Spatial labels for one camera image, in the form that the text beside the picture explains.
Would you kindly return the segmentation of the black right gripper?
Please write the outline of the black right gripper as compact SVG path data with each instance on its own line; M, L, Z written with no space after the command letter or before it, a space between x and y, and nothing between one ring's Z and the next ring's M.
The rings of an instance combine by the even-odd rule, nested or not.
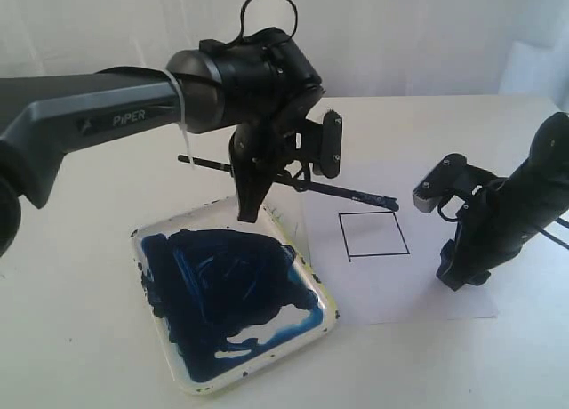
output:
M458 212L454 239L440 251L437 278L453 291L483 285L490 270L568 210L568 115L557 112L535 134L528 158L484 185Z

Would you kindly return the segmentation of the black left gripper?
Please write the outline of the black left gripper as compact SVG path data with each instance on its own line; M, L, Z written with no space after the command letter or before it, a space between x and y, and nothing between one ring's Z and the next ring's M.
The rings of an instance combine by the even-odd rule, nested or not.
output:
M293 141L322 98L322 79L292 36L264 28L223 43L200 41L198 51L215 95L201 132L236 128L229 158L237 219L254 223L276 176L295 161Z

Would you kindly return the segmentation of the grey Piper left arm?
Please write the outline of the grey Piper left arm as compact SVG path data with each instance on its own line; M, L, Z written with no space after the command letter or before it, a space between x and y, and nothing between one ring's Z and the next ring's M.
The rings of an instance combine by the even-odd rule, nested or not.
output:
M278 28L229 43L203 40L175 53L162 71L5 78L1 246L9 248L18 232L22 198L46 205L64 156L172 123L193 134L234 128L228 151L237 218L255 222L323 93L319 74Z

